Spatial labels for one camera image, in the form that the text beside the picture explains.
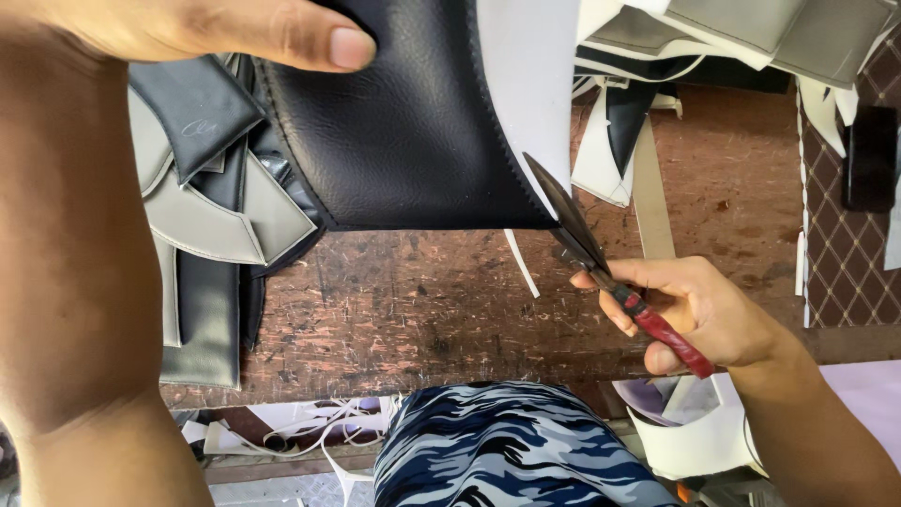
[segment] worn wooden surface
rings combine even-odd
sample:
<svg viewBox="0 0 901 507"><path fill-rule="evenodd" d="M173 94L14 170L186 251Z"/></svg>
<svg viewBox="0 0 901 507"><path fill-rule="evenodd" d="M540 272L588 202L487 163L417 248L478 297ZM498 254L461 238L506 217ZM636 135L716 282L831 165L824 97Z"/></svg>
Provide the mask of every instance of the worn wooden surface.
<svg viewBox="0 0 901 507"><path fill-rule="evenodd" d="M894 327L805 330L794 295L801 226L794 96L680 89L684 119L652 112L676 253L708 257L821 364L901 357ZM574 148L588 108L573 107ZM630 208L579 190L611 258L642 255ZM646 375L646 339L602 318L542 231L517 231L537 300L503 231L327 233L267 285L242 391L165 386L171 408L408 392L491 379L564 383L589 403L603 382Z"/></svg>

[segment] black phone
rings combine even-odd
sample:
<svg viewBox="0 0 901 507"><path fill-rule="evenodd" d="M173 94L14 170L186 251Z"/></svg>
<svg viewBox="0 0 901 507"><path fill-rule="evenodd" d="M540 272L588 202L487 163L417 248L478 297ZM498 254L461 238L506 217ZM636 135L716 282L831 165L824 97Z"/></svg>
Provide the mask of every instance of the black phone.
<svg viewBox="0 0 901 507"><path fill-rule="evenodd" d="M887 213L895 205L897 113L891 107L862 106L845 128L842 205L850 211Z"/></svg>

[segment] diamond pattern fabric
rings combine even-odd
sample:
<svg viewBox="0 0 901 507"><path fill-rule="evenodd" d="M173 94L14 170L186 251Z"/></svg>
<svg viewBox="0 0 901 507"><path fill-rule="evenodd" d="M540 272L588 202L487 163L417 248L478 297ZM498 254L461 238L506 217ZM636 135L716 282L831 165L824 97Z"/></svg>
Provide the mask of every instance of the diamond pattern fabric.
<svg viewBox="0 0 901 507"><path fill-rule="evenodd" d="M862 106L901 109L901 26L858 76ZM810 327L901 323L901 270L883 271L888 214L842 208L842 158L802 113Z"/></svg>

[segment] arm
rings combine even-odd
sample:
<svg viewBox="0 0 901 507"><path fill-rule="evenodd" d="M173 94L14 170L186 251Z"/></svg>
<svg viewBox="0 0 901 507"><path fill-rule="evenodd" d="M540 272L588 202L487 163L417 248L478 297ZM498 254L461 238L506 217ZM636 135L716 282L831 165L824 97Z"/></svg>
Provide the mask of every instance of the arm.
<svg viewBox="0 0 901 507"><path fill-rule="evenodd" d="M49 31L4 32L0 417L25 503L212 505L157 390L159 265L125 65Z"/></svg>
<svg viewBox="0 0 901 507"><path fill-rule="evenodd" d="M350 71L375 50L303 0L141 4L0 5L0 419L29 505L212 505L159 396L159 264L126 64L105 54L246 51Z"/></svg>
<svg viewBox="0 0 901 507"><path fill-rule="evenodd" d="M789 505L895 505L901 475L885 449L848 411L814 359L787 329L700 257L612 261L616 279L669 295L651 301L716 364L742 398L761 461ZM584 273L577 287L593 287ZM602 310L629 336L637 327L601 293ZM685 366L667 346L645 353L651 373Z"/></svg>

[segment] fingernail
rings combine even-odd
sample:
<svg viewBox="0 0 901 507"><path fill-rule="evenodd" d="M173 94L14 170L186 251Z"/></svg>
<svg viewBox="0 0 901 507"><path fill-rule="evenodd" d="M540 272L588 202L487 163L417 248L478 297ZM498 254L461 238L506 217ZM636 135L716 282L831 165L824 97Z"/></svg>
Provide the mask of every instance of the fingernail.
<svg viewBox="0 0 901 507"><path fill-rule="evenodd" d="M623 331L624 333L632 326L632 322L626 322L622 317L614 317L614 323L620 328L620 331Z"/></svg>
<svg viewBox="0 0 901 507"><path fill-rule="evenodd" d="M345 69L362 69L376 55L376 42L363 31L340 26L332 30L329 60Z"/></svg>

